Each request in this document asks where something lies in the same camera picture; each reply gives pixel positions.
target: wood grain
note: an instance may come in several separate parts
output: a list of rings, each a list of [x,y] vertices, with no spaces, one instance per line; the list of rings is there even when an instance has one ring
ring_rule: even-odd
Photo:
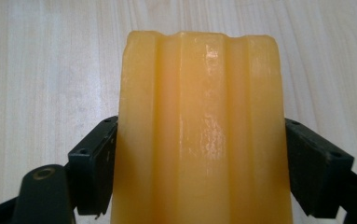
[[[1,0],[0,203],[27,172],[65,164],[93,126],[117,114],[131,30],[274,36],[286,117],[347,150],[357,172],[357,0]],[[317,220],[293,205],[295,223],[342,223],[343,213]]]

